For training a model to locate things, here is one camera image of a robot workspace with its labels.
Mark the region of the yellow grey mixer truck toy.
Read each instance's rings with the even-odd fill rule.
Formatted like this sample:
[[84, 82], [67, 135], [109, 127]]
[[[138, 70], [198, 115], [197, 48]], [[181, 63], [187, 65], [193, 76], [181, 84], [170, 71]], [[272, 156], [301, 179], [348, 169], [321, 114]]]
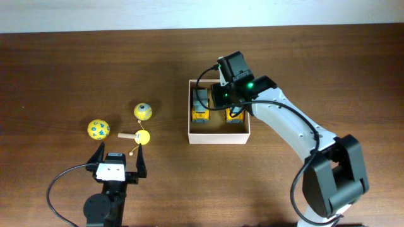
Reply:
[[226, 123], [239, 124], [244, 122], [244, 109], [241, 107], [231, 107], [225, 110]]

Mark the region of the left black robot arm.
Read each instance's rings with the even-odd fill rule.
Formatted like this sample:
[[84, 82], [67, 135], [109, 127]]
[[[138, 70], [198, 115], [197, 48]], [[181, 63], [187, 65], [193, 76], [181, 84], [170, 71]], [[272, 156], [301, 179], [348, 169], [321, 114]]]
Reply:
[[85, 201], [83, 214], [87, 226], [122, 226], [128, 185], [137, 185], [139, 179], [147, 177], [143, 148], [138, 147], [135, 172], [126, 171], [124, 153], [105, 154], [104, 149], [105, 144], [101, 143], [85, 167], [103, 187]]

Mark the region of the yellow grey dump truck toy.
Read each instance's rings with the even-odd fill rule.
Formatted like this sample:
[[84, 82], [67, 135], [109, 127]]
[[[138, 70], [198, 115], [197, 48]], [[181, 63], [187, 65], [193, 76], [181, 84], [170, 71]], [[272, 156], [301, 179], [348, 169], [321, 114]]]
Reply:
[[191, 120], [194, 123], [207, 123], [210, 119], [209, 98], [207, 89], [193, 90], [193, 107], [191, 109]]

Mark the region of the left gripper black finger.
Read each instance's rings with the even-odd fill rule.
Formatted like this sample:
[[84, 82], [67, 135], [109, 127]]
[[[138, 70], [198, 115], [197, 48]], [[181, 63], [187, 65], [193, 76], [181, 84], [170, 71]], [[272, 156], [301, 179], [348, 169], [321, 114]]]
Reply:
[[143, 157], [142, 144], [139, 144], [139, 146], [138, 146], [138, 154], [137, 154], [137, 159], [136, 159], [136, 168], [137, 168], [138, 173], [147, 173], [146, 164], [145, 164], [145, 160], [144, 160], [144, 157]]
[[100, 146], [94, 152], [94, 154], [90, 157], [90, 159], [87, 161], [88, 164], [96, 164], [96, 163], [101, 163], [104, 158], [104, 149], [105, 149], [105, 143], [101, 142]]

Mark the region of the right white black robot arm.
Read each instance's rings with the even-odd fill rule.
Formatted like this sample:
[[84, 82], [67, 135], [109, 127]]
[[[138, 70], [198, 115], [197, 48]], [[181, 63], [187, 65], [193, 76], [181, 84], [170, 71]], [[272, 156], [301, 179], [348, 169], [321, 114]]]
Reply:
[[360, 143], [338, 137], [311, 120], [268, 76], [255, 77], [241, 52], [219, 57], [213, 66], [216, 110], [237, 107], [269, 125], [303, 165], [293, 179], [290, 200], [298, 226], [336, 226], [343, 213], [369, 190]]

